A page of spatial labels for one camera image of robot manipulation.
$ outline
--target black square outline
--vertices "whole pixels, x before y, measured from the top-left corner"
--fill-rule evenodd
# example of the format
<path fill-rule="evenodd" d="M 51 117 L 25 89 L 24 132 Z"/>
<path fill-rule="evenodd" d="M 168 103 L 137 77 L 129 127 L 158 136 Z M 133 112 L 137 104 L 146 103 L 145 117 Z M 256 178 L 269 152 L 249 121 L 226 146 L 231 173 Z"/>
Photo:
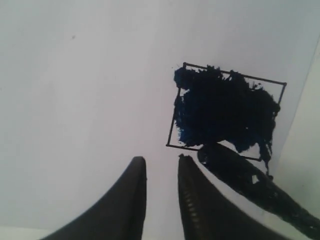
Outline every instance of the black square outline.
<path fill-rule="evenodd" d="M 191 64 L 191 63 L 184 62 L 183 63 L 183 68 L 186 69 L 187 67 L 193 67 L 193 68 L 198 68 L 198 69 L 207 69 L 207 67 L 205 67 L 205 66 L 199 66 L 199 65 L 194 65 L 194 64 Z M 229 71 L 221 70 L 221 72 L 223 74 L 230 74 Z M 244 74 L 242 74 L 242 75 L 246 79 L 253 79 L 253 80 L 258 80 L 258 81 L 262 81 L 262 82 L 282 85 L 282 90 L 281 90 L 280 97 L 279 97 L 279 100 L 278 100 L 278 104 L 280 105 L 281 100 L 282 100 L 282 98 L 284 96 L 284 93 L 285 93 L 286 86 L 287 86 L 286 82 L 274 81 L 274 80 L 269 80 L 269 79 L 265 79 L 265 78 L 261 78 L 261 77 L 249 76 L 249 75 L 244 75 Z M 180 96 L 180 93 L 181 93 L 181 88 L 178 88 L 178 92 L 177 92 L 176 96 L 177 97 Z M 170 126 L 170 131 L 169 131 L 169 136 L 168 136 L 168 141 L 166 143 L 166 146 L 170 147 L 170 148 L 184 149 L 184 150 L 189 150 L 189 151 L 196 151 L 196 152 L 199 151 L 198 149 L 195 149 L 195 148 L 192 148 L 192 147 L 177 146 L 177 145 L 172 145 L 170 143 L 171 142 L 172 131 L 174 129 L 174 125 L 175 125 L 175 111 L 173 111 L 172 121 L 171 121 L 171 126 Z M 249 160 L 255 160 L 255 161 L 259 161 L 259 162 L 261 161 L 261 159 L 256 158 L 256 157 L 250 157 L 250 156 L 244 156 L 244 155 L 241 155 L 241 156 L 246 158 L 246 159 L 249 159 Z"/>

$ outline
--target dark pointed object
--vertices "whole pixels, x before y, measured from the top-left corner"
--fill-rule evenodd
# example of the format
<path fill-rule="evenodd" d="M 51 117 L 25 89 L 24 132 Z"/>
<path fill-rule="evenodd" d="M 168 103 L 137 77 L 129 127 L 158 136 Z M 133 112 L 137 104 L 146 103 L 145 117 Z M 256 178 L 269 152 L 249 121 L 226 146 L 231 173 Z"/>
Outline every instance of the dark pointed object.
<path fill-rule="evenodd" d="M 288 240 L 226 199 L 190 156 L 180 155 L 178 190 L 186 240 Z"/>
<path fill-rule="evenodd" d="M 146 203 L 146 161 L 134 157 L 96 204 L 43 240 L 141 240 Z"/>
<path fill-rule="evenodd" d="M 219 143 L 203 146 L 197 156 L 202 165 L 237 193 L 277 215 L 308 238 L 320 240 L 320 220 L 244 157 Z"/>

